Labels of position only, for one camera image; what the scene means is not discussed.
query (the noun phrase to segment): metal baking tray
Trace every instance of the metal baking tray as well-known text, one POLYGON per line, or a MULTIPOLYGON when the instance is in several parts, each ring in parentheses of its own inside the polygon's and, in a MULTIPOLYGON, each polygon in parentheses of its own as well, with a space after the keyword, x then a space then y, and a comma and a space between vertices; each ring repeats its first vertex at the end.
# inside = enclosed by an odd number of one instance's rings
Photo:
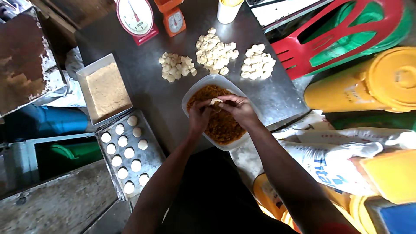
POLYGON ((137 194, 140 194, 143 186, 139 184, 139 177, 143 173, 147 173, 151 178, 155 171, 159 168, 160 165, 165 161, 166 156, 163 153, 159 143, 157 142, 152 130, 150 129, 149 124, 147 123, 143 113, 139 109, 133 109, 130 112, 126 113, 124 116, 120 117, 118 120, 113 122, 109 126, 103 126, 102 129, 96 132, 95 137, 100 145, 101 152, 104 156, 104 160, 107 165, 107 169, 110 172, 111 180, 113 181, 114 188, 116 189, 117 196, 119 200, 126 201, 137 194), (127 119, 135 115, 137 117, 137 125, 132 127, 127 123, 127 119), (124 133, 118 135, 115 132, 116 126, 118 124, 124 125, 124 133), (135 127, 141 128, 141 136, 134 137, 132 131, 135 127), (111 135, 111 141, 104 143, 101 141, 101 135, 105 132, 108 132, 111 135), (128 139, 128 144, 125 147, 118 145, 118 140, 121 136, 126 136, 128 139), (138 142, 141 139, 146 139, 149 146, 146 150, 141 150, 137 147, 138 142), (107 154, 107 145, 113 143, 116 145, 116 152, 112 155, 107 154), (134 156, 130 159, 124 156, 124 150, 128 147, 133 147, 134 156), (114 167, 111 164, 111 161, 115 155, 120 155, 122 158, 121 165, 114 167), (131 162, 134 159, 139 159, 141 161, 141 169, 138 172, 133 172, 131 170, 131 162), (117 177, 117 172, 121 167, 126 167, 129 175, 125 179, 119 179, 117 177), (134 184, 134 192, 132 194, 124 193, 124 184, 127 181, 132 181, 134 184))
POLYGON ((101 118, 98 118, 97 111, 95 109, 95 104, 92 100, 91 92, 88 88, 87 83, 87 76, 91 75, 92 73, 96 72, 98 69, 108 66, 112 63, 116 62, 114 59, 113 54, 108 54, 105 57, 93 62, 92 64, 84 67, 83 69, 77 72, 77 77, 79 81, 79 85, 81 86, 82 94, 84 95, 85 103, 87 104, 87 109, 89 113, 89 117, 91 119, 92 125, 102 125, 104 123, 108 123, 111 120, 116 119, 117 117, 127 113, 129 109, 133 107, 130 101, 130 105, 126 105, 119 109, 117 113, 109 113, 101 118))

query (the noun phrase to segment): tray of breadcrumbs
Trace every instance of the tray of breadcrumbs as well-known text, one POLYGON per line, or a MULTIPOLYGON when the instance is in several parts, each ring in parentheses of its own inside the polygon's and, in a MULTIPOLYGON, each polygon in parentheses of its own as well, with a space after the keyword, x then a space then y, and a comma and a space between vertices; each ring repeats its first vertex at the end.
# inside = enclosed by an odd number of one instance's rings
POLYGON ((92 125, 117 118, 133 107, 113 54, 77 72, 92 125))

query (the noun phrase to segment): scale needle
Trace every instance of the scale needle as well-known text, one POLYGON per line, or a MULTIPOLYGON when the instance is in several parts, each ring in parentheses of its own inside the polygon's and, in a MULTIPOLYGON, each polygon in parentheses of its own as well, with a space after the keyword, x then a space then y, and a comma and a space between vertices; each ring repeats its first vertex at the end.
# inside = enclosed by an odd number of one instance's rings
POLYGON ((130 0, 127 0, 127 2, 129 3, 130 8, 131 8, 131 10, 132 10, 132 11, 133 11, 133 13, 134 13, 134 17, 136 18, 136 21, 137 21, 137 22, 139 22, 139 21, 140 21, 140 19, 139 19, 139 17, 137 16, 137 14, 134 12, 133 7, 131 6, 130 0))

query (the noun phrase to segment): hand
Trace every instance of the hand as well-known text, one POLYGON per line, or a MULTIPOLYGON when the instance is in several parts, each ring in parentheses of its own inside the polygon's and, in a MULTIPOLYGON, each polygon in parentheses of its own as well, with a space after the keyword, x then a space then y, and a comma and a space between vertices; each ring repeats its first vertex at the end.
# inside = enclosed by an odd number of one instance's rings
POLYGON ((189 110, 189 134, 200 136, 208 126, 209 116, 212 108, 205 107, 211 102, 211 99, 204 102, 194 102, 189 110))
POLYGON ((263 126, 253 108, 251 107, 250 100, 246 97, 240 97, 237 95, 219 96, 218 99, 233 101, 237 106, 233 107, 226 103, 220 103, 219 107, 230 112, 234 119, 247 131, 251 129, 263 126))

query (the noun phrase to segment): kitchen scale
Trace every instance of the kitchen scale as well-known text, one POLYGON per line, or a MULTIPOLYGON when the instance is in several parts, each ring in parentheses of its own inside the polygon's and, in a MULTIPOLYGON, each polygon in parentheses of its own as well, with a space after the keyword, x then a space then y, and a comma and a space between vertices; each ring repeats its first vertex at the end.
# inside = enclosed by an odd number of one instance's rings
POLYGON ((137 45, 159 33, 153 23, 153 11, 147 0, 118 0, 116 12, 120 24, 133 36, 137 45))
POLYGON ((185 19, 178 5, 183 0, 154 0, 159 11, 163 14, 163 24, 166 32, 173 37, 186 29, 185 19))

